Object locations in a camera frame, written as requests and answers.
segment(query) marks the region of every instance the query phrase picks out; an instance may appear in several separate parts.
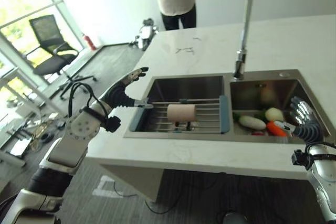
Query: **red fire extinguisher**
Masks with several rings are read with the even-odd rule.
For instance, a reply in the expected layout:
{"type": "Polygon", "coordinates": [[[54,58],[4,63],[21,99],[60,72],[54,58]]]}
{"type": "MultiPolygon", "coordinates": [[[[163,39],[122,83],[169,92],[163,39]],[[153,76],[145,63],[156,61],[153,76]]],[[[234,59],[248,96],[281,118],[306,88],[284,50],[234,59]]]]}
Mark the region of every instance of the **red fire extinguisher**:
{"type": "Polygon", "coordinates": [[[86,43],[88,44],[88,46],[90,47],[90,49],[91,49],[92,51],[97,50],[97,48],[96,48],[95,45],[93,44],[93,42],[92,42],[92,40],[90,39],[90,37],[87,36],[87,35],[85,35],[85,34],[83,34],[83,33],[82,33],[82,35],[83,35],[83,40],[86,41],[86,43]]]}

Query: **faucet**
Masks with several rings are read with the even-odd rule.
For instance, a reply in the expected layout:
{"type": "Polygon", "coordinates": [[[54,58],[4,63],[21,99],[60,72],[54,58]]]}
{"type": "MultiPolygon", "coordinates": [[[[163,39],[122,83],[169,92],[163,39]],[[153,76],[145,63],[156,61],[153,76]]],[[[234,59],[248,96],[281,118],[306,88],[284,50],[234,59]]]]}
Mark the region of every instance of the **faucet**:
{"type": "Polygon", "coordinates": [[[250,23],[251,17],[251,10],[252,10],[252,1],[253,0],[246,0],[245,3],[245,14],[244,14],[244,28],[241,34],[241,47],[237,51],[238,59],[236,60],[236,67],[233,73],[233,77],[238,80],[242,80],[244,78],[244,69],[245,69],[245,60],[246,60],[246,41],[247,41],[247,34],[248,34],[248,27],[250,23]]]}

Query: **carrot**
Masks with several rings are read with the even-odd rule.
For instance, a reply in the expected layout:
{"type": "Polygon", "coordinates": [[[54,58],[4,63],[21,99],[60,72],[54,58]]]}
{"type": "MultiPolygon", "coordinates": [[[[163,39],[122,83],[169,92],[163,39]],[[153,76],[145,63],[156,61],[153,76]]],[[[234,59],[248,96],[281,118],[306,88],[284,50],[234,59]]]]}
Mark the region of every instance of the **carrot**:
{"type": "Polygon", "coordinates": [[[275,136],[287,136],[287,134],[281,128],[276,126],[273,121],[266,124],[266,128],[270,133],[275,136]]]}

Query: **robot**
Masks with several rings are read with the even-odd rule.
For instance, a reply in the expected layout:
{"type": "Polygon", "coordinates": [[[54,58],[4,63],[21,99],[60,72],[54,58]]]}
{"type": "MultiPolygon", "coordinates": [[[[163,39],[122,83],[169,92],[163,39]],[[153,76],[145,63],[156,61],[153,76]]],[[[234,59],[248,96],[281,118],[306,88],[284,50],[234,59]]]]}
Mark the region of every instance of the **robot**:
{"type": "MultiPolygon", "coordinates": [[[[99,99],[91,93],[96,101],[90,106],[87,104],[74,116],[70,99],[70,115],[63,136],[50,147],[29,186],[19,192],[2,224],[61,223],[55,213],[60,209],[64,192],[87,153],[90,140],[98,134],[100,127],[113,133],[120,126],[120,119],[116,116],[109,118],[109,113],[118,106],[153,108],[146,101],[135,100],[125,94],[126,86],[145,76],[146,71],[148,68],[140,68],[128,73],[99,99]]],[[[291,102],[292,116],[300,126],[282,122],[276,124],[306,142],[304,152],[295,150],[292,162],[305,166],[324,218],[328,224],[336,223],[336,155],[330,155],[325,145],[335,146],[323,142],[321,127],[311,107],[297,97],[291,102]]],[[[242,215],[228,213],[223,223],[248,222],[242,215]]]]}

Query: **kitchen island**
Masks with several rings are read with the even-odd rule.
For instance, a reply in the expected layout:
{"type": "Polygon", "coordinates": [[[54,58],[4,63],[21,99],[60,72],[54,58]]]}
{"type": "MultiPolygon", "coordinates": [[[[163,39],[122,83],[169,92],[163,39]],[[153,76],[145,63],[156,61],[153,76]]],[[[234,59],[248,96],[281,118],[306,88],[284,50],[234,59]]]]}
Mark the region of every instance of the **kitchen island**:
{"type": "MultiPolygon", "coordinates": [[[[152,78],[233,72],[242,24],[159,33],[135,68],[148,74],[126,94],[143,99],[152,78]]],[[[245,71],[298,69],[336,127],[336,15],[252,22],[245,71]]],[[[137,108],[117,108],[121,119],[113,134],[101,129],[90,142],[87,159],[108,175],[155,201],[164,169],[225,172],[305,179],[291,154],[304,144],[247,143],[125,137],[137,108]]]]}

